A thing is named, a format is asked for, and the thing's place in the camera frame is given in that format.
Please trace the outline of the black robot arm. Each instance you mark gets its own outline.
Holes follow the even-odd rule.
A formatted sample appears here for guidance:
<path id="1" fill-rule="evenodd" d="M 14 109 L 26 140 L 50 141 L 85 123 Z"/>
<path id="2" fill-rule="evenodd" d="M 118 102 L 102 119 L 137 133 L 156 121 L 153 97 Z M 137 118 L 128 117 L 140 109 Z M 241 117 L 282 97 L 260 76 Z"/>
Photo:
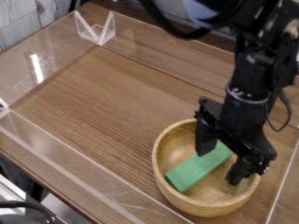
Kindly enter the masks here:
<path id="1" fill-rule="evenodd" d="M 194 117 L 196 151 L 204 155 L 221 141 L 237 155 L 226 181 L 237 185 L 264 174 L 276 159 L 264 125 L 284 88 L 294 83 L 299 2 L 294 0 L 184 0 L 186 15 L 208 31 L 226 26 L 236 35 L 234 69 L 217 103 L 200 98 Z"/>

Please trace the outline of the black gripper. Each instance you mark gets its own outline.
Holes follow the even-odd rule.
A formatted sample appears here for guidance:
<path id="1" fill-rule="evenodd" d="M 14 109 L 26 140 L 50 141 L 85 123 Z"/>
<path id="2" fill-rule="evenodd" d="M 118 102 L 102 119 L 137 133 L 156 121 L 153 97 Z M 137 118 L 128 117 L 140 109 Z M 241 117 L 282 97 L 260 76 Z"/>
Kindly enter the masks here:
<path id="1" fill-rule="evenodd" d="M 225 180 L 236 186 L 252 174 L 262 175 L 276 159 L 276 150 L 264 134 L 268 112 L 276 94 L 233 93 L 226 89 L 224 102 L 198 99 L 194 112 L 194 150 L 201 157 L 221 141 L 237 156 Z"/>

